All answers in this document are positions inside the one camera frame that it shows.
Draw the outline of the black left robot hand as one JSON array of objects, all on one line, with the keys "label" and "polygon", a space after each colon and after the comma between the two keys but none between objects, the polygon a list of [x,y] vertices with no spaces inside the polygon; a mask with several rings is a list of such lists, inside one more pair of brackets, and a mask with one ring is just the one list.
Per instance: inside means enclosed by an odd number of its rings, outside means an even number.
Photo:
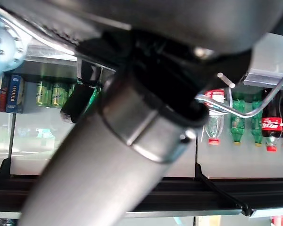
[{"label": "black left robot hand", "polygon": [[42,43],[114,70],[28,196],[21,226],[113,226],[159,183],[209,118],[202,94],[238,83],[283,0],[0,0]]}]

